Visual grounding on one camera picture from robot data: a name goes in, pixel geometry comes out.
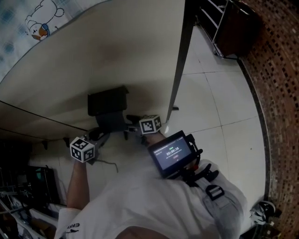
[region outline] strap buckle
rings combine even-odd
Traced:
[[[224,195],[224,190],[218,185],[209,185],[206,188],[206,194],[214,201]]]

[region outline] cartoon print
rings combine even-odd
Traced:
[[[41,41],[50,35],[48,23],[54,16],[61,17],[63,14],[64,10],[57,8],[52,0],[43,0],[35,8],[34,13],[27,16],[25,23],[32,37]]]

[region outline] timer display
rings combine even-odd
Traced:
[[[166,169],[191,154],[191,150],[185,139],[180,137],[154,151],[154,154],[161,168]]]
[[[169,155],[173,154],[174,152],[176,152],[178,150],[179,150],[179,147],[176,147],[176,148],[171,147],[169,149],[169,152],[166,153],[166,155],[169,156]]]

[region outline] brick wall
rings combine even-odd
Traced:
[[[274,226],[282,232],[281,238],[299,238],[298,0],[244,1],[264,23],[242,61],[259,98],[269,137],[269,197],[282,211]]]

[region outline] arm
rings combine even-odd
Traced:
[[[82,210],[89,203],[86,164],[75,161],[66,199],[67,208]]]

